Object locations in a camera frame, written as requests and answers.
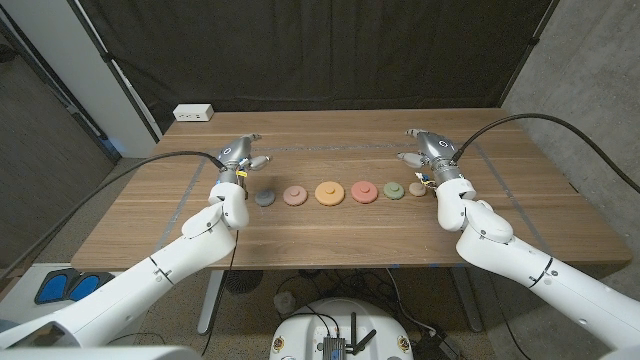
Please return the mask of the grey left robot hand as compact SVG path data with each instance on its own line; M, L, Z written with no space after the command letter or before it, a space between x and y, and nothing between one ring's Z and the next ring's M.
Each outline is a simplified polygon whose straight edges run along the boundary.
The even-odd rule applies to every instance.
M217 156L224 165L224 169L219 171L219 183L233 183L243 187L245 172L259 171L269 164L271 158L268 155L251 155L252 143L259 139L259 134L246 134L222 148Z

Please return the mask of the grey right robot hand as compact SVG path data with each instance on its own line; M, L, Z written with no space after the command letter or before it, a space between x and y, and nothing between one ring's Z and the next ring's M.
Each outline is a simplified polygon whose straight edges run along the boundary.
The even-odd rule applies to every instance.
M399 160L414 169L428 166L437 185L464 177L453 160L456 149L450 139L422 129L409 129L406 134L416 139L418 152L398 153Z

